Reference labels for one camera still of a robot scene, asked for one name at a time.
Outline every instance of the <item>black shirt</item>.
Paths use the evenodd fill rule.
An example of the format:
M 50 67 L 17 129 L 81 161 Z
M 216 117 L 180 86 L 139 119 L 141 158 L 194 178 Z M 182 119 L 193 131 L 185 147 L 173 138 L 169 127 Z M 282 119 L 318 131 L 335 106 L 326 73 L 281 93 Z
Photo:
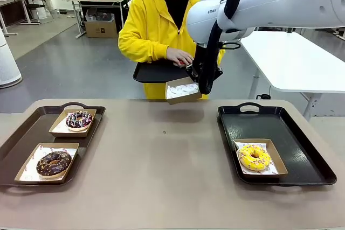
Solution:
M 165 0 L 169 14 L 178 29 L 181 28 L 189 0 Z

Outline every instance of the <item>white cylinder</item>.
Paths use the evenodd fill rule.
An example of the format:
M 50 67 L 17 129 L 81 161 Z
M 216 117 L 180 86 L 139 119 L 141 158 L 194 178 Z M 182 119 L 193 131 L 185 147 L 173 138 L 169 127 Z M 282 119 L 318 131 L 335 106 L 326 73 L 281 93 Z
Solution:
M 10 87 L 22 80 L 16 61 L 0 30 L 0 88 Z
M 5 36 L 4 36 L 4 34 L 1 32 L 1 33 L 0 33 L 0 47 L 4 46 L 4 45 L 6 45 L 6 44 L 7 44 L 7 42 L 6 42 Z

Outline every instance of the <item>cardboard box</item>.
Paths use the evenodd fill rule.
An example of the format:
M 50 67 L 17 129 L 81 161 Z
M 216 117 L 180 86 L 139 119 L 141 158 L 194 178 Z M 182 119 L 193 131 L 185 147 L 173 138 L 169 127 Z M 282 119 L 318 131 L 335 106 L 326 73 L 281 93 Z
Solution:
M 78 131 L 69 131 L 68 133 L 58 133 L 58 132 L 53 132 L 53 129 L 62 121 L 64 120 L 68 113 L 75 113 L 77 111 L 80 110 L 85 110 L 87 112 L 89 112 L 92 115 L 92 120 L 90 123 L 90 126 L 86 129 L 86 131 L 82 131 L 82 132 L 78 132 Z M 54 122 L 54 124 L 50 127 L 49 129 L 49 133 L 51 133 L 54 137 L 86 137 L 91 125 L 95 119 L 95 115 L 96 115 L 97 110 L 89 110 L 89 109 L 66 109 L 64 110 L 59 117 L 56 119 L 56 121 Z
M 233 145 L 235 145 L 235 142 L 266 144 L 266 150 L 268 154 L 271 156 L 271 160 L 274 162 L 274 166 L 278 172 L 277 175 L 247 175 L 245 174 L 246 177 L 270 177 L 270 178 L 275 177 L 277 178 L 277 177 L 286 176 L 288 174 L 288 171 L 286 170 L 284 162 L 282 161 L 278 151 L 276 150 L 271 140 L 265 139 L 265 138 L 243 138 L 240 140 L 232 140 Z
M 169 97 L 168 91 L 171 87 L 178 87 L 178 86 L 187 87 L 187 86 L 192 86 L 192 85 L 197 88 L 197 93 L 192 93 L 192 94 L 186 93 L 186 95 L 179 96 L 179 97 Z M 200 99 L 201 97 L 202 97 L 202 94 L 199 92 L 198 85 L 195 82 L 193 82 L 191 78 L 181 78 L 181 79 L 167 82 L 165 84 L 165 99 L 168 101 L 169 104 L 195 101 L 197 99 Z
M 68 166 L 68 168 L 66 169 L 66 172 L 64 173 L 64 175 L 62 176 L 62 178 L 57 178 L 57 179 L 44 179 L 44 178 L 39 178 L 39 174 L 36 171 L 36 165 L 37 162 L 42 159 L 42 157 L 44 157 L 45 155 L 47 155 L 45 153 L 45 155 L 40 155 L 38 156 L 36 159 L 34 159 L 34 155 L 37 151 L 38 148 L 49 148 L 48 154 L 49 152 L 51 152 L 51 150 L 53 149 L 68 149 L 68 150 L 74 150 L 73 153 L 74 155 L 71 155 L 72 157 L 72 161 L 70 163 L 70 165 Z M 21 169 L 19 170 L 19 172 L 17 173 L 16 177 L 15 177 L 15 181 L 18 183 L 22 183 L 22 184 L 56 184 L 56 183 L 63 183 L 66 179 L 66 176 L 73 164 L 73 161 L 75 159 L 75 157 L 77 156 L 78 153 L 78 147 L 79 147 L 79 143 L 40 143 L 38 144 L 35 149 L 33 150 L 33 152 L 30 154 L 30 156 L 27 158 L 27 160 L 25 161 L 25 163 L 23 164 L 23 166 L 21 167 Z M 25 176 L 25 179 L 20 179 L 23 172 L 25 171 L 26 174 L 28 174 L 28 176 Z
M 85 22 L 86 35 L 90 38 L 117 38 L 116 22 Z

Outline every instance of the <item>sleeve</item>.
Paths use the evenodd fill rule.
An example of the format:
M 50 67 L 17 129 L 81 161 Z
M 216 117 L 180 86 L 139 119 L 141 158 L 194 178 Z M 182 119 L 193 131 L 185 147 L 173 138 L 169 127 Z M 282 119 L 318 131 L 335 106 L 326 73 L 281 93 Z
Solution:
M 168 46 L 147 40 L 147 16 L 143 0 L 134 0 L 123 29 L 119 33 L 119 49 L 136 62 L 152 62 L 167 56 Z
M 219 55 L 218 55 L 218 61 L 217 61 L 218 65 L 220 65 L 220 63 L 222 62 L 224 55 L 225 55 L 225 50 L 220 50 Z

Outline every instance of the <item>yellow glazed donut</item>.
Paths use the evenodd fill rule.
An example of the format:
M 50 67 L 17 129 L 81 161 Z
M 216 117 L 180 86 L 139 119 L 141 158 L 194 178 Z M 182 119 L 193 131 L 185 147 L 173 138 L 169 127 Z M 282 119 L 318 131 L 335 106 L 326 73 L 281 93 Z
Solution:
M 238 151 L 239 160 L 250 170 L 262 171 L 270 165 L 271 157 L 258 145 L 245 145 Z

